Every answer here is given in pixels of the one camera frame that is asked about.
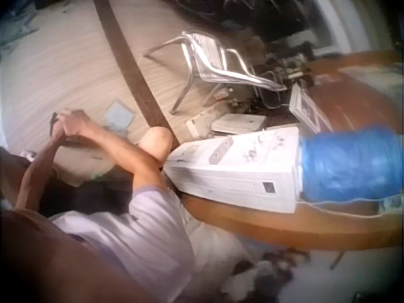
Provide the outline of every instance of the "chair leg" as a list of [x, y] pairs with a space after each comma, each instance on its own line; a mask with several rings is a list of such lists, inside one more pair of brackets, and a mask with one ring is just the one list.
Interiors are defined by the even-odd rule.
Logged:
[[224, 87], [224, 83], [219, 83], [218, 85], [216, 85], [213, 90], [210, 91], [210, 93], [203, 99], [202, 101], [202, 106], [203, 107], [207, 107], [209, 104], [209, 99], [212, 98], [212, 96], [222, 87]]
[[183, 41], [184, 41], [184, 38], [181, 37], [181, 36], [173, 38], [173, 39], [168, 40], [168, 41], [166, 41], [166, 42], [164, 42], [164, 43], [162, 43], [162, 44], [160, 44], [158, 46], [155, 46], [155, 47], [152, 47], [151, 49], [146, 50], [146, 52], [143, 53], [143, 57], [148, 57], [152, 52], [158, 51], [159, 49], [162, 49], [163, 47], [166, 47], [166, 46], [171, 45], [171, 44], [179, 44], [179, 43], [181, 43]]
[[186, 44], [181, 44], [181, 47], [182, 47], [182, 50], [184, 51], [184, 57], [185, 57], [185, 61], [187, 63], [187, 67], [188, 67], [188, 82], [184, 86], [184, 88], [182, 89], [182, 91], [179, 94], [177, 100], [175, 101], [174, 106], [170, 110], [170, 114], [172, 114], [172, 115], [175, 115], [175, 113], [177, 112], [178, 106], [180, 106], [182, 100], [184, 100], [185, 95], [187, 94], [187, 92], [191, 88], [192, 83], [194, 81], [194, 68], [193, 68], [193, 65], [192, 65], [192, 62], [191, 62], [191, 56], [189, 55], [187, 45]]

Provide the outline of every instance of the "blue container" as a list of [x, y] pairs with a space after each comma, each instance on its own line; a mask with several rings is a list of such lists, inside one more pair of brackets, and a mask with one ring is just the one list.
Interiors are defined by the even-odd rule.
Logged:
[[403, 189], [402, 137], [386, 127], [320, 133], [301, 148], [309, 201], [380, 199]]

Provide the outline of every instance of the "white box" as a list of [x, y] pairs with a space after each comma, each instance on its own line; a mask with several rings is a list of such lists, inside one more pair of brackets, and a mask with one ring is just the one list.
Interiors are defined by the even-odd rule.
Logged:
[[237, 206], [293, 213], [299, 198], [299, 129], [184, 143], [164, 171], [180, 191]]

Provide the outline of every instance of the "white cloth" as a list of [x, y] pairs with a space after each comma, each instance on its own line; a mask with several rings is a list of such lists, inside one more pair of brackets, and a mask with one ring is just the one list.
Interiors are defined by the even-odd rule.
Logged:
[[194, 271], [194, 253], [174, 198], [157, 187], [134, 193], [129, 214], [84, 215], [69, 211], [54, 220], [67, 234], [109, 247], [146, 290], [172, 302]]

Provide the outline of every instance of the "aluminum chair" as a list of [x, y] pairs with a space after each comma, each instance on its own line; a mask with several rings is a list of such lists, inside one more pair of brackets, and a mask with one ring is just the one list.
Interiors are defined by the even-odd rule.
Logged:
[[[253, 85], [275, 92], [280, 92], [287, 89], [287, 87], [284, 85], [253, 75], [249, 72], [248, 67], [246, 66], [239, 52], [237, 52], [235, 49], [223, 48], [221, 43], [214, 36], [199, 32], [197, 30], [184, 31], [180, 36], [168, 40], [158, 46], [152, 47], [143, 55], [145, 57], [149, 57], [152, 52], [171, 44], [181, 45], [188, 67], [188, 81], [170, 111], [172, 115], [176, 113], [178, 106], [181, 104], [186, 93], [191, 88], [195, 77], [199, 77], [202, 80], [210, 83]], [[238, 59], [244, 73], [228, 70], [227, 56], [229, 54], [233, 54]]]

